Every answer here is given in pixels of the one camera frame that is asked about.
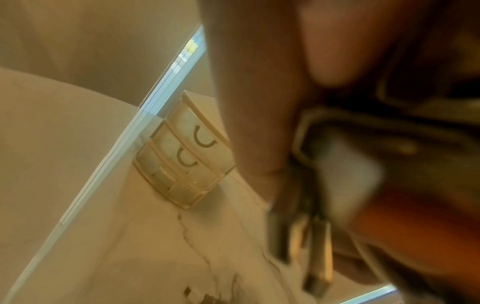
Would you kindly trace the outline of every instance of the curved handle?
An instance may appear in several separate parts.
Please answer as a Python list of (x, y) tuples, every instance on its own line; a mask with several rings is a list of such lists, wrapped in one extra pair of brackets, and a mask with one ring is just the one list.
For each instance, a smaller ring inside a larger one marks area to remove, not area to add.
[(200, 130), (200, 126), (196, 126), (195, 130), (193, 131), (193, 139), (195, 139), (195, 142), (197, 145), (201, 146), (202, 148), (210, 148), (211, 146), (217, 143), (215, 139), (208, 144), (204, 144), (203, 142), (201, 142), (199, 140), (199, 130)]
[(182, 165), (183, 167), (187, 167), (187, 168), (192, 168), (192, 167), (195, 167), (197, 166), (199, 163), (197, 163), (196, 161), (194, 161), (193, 163), (191, 164), (187, 164), (185, 163), (183, 160), (182, 160), (182, 152), (184, 151), (184, 149), (182, 147), (180, 147), (176, 153), (176, 159), (178, 160), (178, 162), (180, 163), (180, 165)]

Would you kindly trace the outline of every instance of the small drawer organizer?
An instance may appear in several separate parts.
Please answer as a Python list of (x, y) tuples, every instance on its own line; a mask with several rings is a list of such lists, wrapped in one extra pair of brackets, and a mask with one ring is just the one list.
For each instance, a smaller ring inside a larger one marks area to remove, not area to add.
[(215, 99), (183, 92), (133, 163), (172, 203), (197, 203), (235, 167)]

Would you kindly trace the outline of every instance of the mini plastic drawer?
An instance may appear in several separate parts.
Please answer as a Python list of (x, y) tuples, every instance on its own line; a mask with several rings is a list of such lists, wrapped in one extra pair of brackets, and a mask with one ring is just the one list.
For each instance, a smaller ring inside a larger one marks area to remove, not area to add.
[(220, 180), (221, 175), (208, 168), (201, 159), (191, 153), (165, 122), (159, 126), (151, 140), (160, 156), (167, 159), (191, 187), (209, 190)]
[(206, 191), (197, 192), (188, 187), (185, 181), (176, 176), (169, 165), (158, 157), (149, 143), (137, 154), (133, 163), (155, 190), (181, 208), (190, 208), (206, 194)]
[(221, 133), (213, 132), (211, 127), (207, 127), (188, 104), (180, 102), (168, 115), (167, 122), (175, 134), (205, 158), (208, 166), (223, 174), (233, 169), (235, 161), (232, 151), (222, 139)]

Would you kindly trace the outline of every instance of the light strip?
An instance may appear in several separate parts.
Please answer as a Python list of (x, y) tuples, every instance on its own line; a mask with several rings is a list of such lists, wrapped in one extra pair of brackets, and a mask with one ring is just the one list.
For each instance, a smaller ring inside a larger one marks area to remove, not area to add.
[(369, 301), (372, 301), (374, 299), (392, 294), (396, 292), (397, 290), (395, 287), (392, 285), (387, 285), (382, 288), (379, 288), (377, 290), (362, 294), (360, 296), (354, 297), (353, 299), (350, 299), (348, 301), (342, 302), (341, 304), (363, 304)]
[(60, 221), (56, 224), (33, 256), (30, 263), (28, 263), (20, 276), (18, 276), (15, 283), (3, 299), (2, 304), (10, 304), (16, 297), (25, 282), (32, 275), (43, 258), (48, 254), (53, 245), (55, 245), (81, 208), (90, 199), (101, 182), (108, 176), (135, 139), (138, 138), (141, 132), (149, 125), (154, 115), (160, 111), (167, 100), (172, 96), (173, 92), (178, 88), (182, 80), (187, 76), (205, 51), (206, 45), (204, 31), (203, 27), (200, 26), (177, 56), (174, 63), (169, 67), (165, 75), (150, 92), (150, 95), (142, 104), (140, 110), (135, 114), (134, 118), (121, 133), (108, 154), (97, 166), (86, 184), (67, 208)]

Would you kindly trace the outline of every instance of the hand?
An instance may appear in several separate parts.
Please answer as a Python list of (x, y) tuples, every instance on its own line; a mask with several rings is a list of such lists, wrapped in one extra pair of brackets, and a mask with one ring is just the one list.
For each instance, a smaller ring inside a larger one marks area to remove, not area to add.
[[(322, 88), (343, 87), (364, 75), (409, 27), (415, 12), (429, 2), (199, 0), (216, 96), (236, 164), (266, 201), (283, 178), (299, 111), (321, 101)], [(444, 216), (439, 220), (425, 212), (419, 213), (422, 217), (409, 217), (408, 210), (399, 216), (399, 205), (415, 210), (418, 206), (412, 202), (418, 200), (392, 193), (382, 197), (382, 204), (373, 204), (362, 213), (350, 232), (402, 261), (414, 261), (410, 263), (414, 265), (427, 262), (427, 269), (461, 277), (463, 282), (465, 273), (460, 269), (468, 266), (446, 264), (452, 257), (480, 253), (480, 248), (462, 247), (465, 250), (459, 252), (458, 242), (445, 238), (445, 230), (433, 238), (420, 233), (418, 240), (415, 233), (416, 229), (425, 231), (425, 222), (435, 229), (454, 229), (459, 219)], [(427, 237), (434, 247), (422, 246)], [(480, 240), (475, 233), (469, 238)], [(377, 282), (348, 237), (340, 234), (334, 241), (336, 270), (358, 282)], [(449, 246), (448, 254), (438, 254)], [(434, 251), (436, 259), (430, 259)], [(469, 282), (480, 283), (480, 278)]]

